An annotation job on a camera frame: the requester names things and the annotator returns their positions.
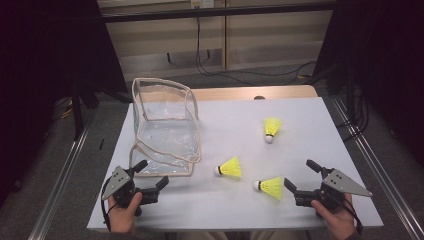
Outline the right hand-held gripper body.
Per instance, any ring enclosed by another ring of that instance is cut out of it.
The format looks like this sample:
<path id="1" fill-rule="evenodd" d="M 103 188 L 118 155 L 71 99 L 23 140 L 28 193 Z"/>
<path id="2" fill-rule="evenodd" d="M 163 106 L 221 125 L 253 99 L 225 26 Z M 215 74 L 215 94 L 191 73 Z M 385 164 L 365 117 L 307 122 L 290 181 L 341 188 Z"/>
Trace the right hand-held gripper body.
<path id="1" fill-rule="evenodd" d="M 336 210 L 345 201 L 346 193 L 364 197 L 373 196 L 369 190 L 338 169 L 312 167 L 312 170 L 321 174 L 321 186 L 313 191 L 298 190 L 294 187 L 293 195 L 297 206 L 311 207 L 311 202 L 317 200 L 327 210 Z"/>

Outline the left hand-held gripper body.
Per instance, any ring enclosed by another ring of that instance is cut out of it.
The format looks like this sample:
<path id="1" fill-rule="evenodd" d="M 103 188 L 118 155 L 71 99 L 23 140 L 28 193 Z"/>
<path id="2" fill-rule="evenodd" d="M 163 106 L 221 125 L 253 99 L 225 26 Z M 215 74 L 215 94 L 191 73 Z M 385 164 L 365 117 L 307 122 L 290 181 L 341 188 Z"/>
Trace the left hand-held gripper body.
<path id="1" fill-rule="evenodd" d="M 142 194 L 141 205 L 153 204 L 158 202 L 160 191 L 153 188 L 140 189 L 135 186 L 133 167 L 123 169 L 117 166 L 109 179 L 106 180 L 101 191 L 101 204 L 112 196 L 119 207 L 127 208 L 133 196 L 140 192 Z"/>

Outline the yellow plastic shuttlecock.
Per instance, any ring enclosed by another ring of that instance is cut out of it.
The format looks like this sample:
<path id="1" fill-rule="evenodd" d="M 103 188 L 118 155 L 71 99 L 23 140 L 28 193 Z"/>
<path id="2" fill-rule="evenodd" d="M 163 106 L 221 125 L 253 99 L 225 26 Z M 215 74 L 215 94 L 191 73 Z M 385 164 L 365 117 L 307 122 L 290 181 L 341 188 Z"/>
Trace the yellow plastic shuttlecock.
<path id="1" fill-rule="evenodd" d="M 278 118 L 268 117 L 264 120 L 265 127 L 265 141 L 271 144 L 274 140 L 274 136 L 278 133 L 282 121 Z"/>
<path id="2" fill-rule="evenodd" d="M 239 159 L 237 156 L 232 157 L 225 163 L 217 166 L 214 169 L 217 176 L 230 176 L 240 178 L 242 176 Z"/>
<path id="3" fill-rule="evenodd" d="M 264 192 L 269 196 L 281 200 L 283 192 L 283 178 L 276 177 L 268 180 L 255 180 L 253 182 L 255 190 Z"/>

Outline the clear plastic zipper bag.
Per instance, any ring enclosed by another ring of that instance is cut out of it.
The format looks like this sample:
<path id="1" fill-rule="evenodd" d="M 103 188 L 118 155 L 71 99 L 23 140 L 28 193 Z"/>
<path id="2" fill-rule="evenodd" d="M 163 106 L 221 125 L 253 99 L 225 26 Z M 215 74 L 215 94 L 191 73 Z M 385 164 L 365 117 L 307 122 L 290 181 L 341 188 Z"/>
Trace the clear plastic zipper bag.
<path id="1" fill-rule="evenodd" d="M 145 160 L 143 177 L 189 176 L 202 158 L 193 91 L 171 80 L 136 78 L 132 98 L 135 140 L 129 165 Z"/>

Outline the person's left hand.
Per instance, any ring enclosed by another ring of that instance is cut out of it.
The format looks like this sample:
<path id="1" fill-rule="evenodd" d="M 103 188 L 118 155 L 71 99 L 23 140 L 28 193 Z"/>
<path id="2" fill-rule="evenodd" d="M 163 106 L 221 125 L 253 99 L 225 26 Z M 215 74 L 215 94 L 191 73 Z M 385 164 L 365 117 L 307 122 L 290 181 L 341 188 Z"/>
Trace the person's left hand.
<path id="1" fill-rule="evenodd" d="M 113 197 L 108 198 L 110 207 L 110 231 L 113 233 L 132 234 L 135 229 L 135 212 L 140 206 L 142 194 L 136 193 L 127 208 L 120 208 Z"/>

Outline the person's right hand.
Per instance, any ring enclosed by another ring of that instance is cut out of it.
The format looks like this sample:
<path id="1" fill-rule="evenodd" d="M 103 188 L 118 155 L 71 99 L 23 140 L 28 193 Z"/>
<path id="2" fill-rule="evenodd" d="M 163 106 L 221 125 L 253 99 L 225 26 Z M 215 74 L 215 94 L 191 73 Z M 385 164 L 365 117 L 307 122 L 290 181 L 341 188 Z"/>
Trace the person's right hand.
<path id="1" fill-rule="evenodd" d="M 356 232 L 354 217 L 343 207 L 330 212 L 317 200 L 313 200 L 311 205 L 325 220 L 330 240 L 347 240 Z"/>

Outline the white table sheet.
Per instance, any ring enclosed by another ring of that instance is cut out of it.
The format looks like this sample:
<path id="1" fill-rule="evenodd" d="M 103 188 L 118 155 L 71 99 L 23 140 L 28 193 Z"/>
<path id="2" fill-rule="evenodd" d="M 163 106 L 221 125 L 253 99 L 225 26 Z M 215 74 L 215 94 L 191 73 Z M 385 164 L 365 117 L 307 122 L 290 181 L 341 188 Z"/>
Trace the white table sheet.
<path id="1" fill-rule="evenodd" d="M 202 159 L 189 176 L 173 176 L 159 200 L 142 209 L 140 230 L 226 231 L 305 229 L 322 226 L 313 209 L 296 205 L 291 192 L 277 200 L 254 189 L 255 180 L 285 177 L 300 190 L 315 190 L 321 177 L 306 165 L 361 179 L 320 97 L 278 100 L 201 101 L 198 104 Z M 271 144 L 264 120 L 282 125 Z M 214 169 L 237 156 L 242 176 Z"/>

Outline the black metal stand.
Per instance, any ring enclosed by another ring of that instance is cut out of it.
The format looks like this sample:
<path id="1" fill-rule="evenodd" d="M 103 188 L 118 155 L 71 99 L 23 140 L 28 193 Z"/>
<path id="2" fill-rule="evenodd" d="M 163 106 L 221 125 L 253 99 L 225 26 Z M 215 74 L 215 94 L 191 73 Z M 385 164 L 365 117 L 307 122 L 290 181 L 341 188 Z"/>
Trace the black metal stand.
<path id="1" fill-rule="evenodd" d="M 93 84 L 86 80 L 74 82 L 71 100 L 75 123 L 74 139 L 78 140 L 84 130 L 81 101 L 83 101 L 83 103 L 88 109 L 95 109 L 99 106 L 99 100 L 95 95 Z"/>

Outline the wooden table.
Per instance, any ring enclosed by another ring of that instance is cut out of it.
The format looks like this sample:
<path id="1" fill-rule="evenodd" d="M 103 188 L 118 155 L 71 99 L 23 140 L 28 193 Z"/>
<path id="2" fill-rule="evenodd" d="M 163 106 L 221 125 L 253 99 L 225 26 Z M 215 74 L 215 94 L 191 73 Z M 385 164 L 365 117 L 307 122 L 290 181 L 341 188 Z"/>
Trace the wooden table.
<path id="1" fill-rule="evenodd" d="M 259 95 L 265 97 L 265 99 L 313 98 L 318 96 L 315 88 L 309 85 L 205 88 L 193 89 L 192 92 L 198 101 L 253 100 L 255 96 Z"/>

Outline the black curtain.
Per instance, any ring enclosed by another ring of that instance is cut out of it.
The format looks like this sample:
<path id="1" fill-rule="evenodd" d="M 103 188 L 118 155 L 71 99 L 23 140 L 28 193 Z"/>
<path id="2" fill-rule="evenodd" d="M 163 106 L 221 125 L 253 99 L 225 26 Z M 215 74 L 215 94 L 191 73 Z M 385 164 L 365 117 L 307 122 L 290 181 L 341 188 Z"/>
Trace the black curtain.
<path id="1" fill-rule="evenodd" d="M 424 166 L 424 0 L 335 0 L 314 72 L 337 93 L 348 72 Z"/>
<path id="2" fill-rule="evenodd" d="M 127 87 L 98 0 L 0 0 L 0 205 L 35 158 L 55 103 Z"/>

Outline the black horizontal bar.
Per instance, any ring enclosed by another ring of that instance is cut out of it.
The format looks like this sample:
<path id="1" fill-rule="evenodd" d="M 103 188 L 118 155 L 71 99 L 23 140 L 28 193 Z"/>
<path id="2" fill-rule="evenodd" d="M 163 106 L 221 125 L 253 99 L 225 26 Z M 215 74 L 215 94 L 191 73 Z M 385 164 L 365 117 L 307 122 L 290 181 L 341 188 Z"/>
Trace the black horizontal bar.
<path id="1" fill-rule="evenodd" d="M 159 12 L 144 13 L 118 13 L 104 14 L 101 20 L 105 23 L 133 22 L 133 21 L 152 21 L 152 20 L 170 20 L 200 17 L 222 17 L 222 16 L 240 16 L 255 14 L 274 14 L 274 13 L 294 13 L 333 10 L 337 6 L 333 2 L 301 3 L 301 4 L 283 4 L 266 6 L 242 6 L 242 7 L 223 7 L 207 9 L 188 9 L 188 10 L 170 10 Z"/>

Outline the aluminium floor rail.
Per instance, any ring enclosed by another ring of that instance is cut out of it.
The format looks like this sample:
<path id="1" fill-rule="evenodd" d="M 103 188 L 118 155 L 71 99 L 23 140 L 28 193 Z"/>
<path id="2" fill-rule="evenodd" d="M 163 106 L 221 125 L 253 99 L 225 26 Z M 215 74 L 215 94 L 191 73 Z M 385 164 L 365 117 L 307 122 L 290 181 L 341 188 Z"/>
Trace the aluminium floor rail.
<path id="1" fill-rule="evenodd" d="M 27 240 L 45 240 L 89 130 L 89 126 L 84 127 L 73 142 L 64 166 Z"/>
<path id="2" fill-rule="evenodd" d="M 424 229 L 421 227 L 416 215 L 394 185 L 366 138 L 359 132 L 359 128 L 353 125 L 353 121 L 349 119 L 345 104 L 339 97 L 333 99 L 332 102 L 342 120 L 349 123 L 347 127 L 349 133 L 353 135 L 355 144 L 361 151 L 409 236 L 412 240 L 424 240 Z"/>

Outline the white wall socket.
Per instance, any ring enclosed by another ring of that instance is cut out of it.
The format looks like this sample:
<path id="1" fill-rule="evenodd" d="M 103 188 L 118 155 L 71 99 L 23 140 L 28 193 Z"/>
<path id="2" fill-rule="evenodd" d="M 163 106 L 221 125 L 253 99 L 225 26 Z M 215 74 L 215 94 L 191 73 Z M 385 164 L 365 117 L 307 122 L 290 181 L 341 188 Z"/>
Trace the white wall socket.
<path id="1" fill-rule="evenodd" d="M 214 8 L 214 0 L 190 0 L 192 9 Z"/>

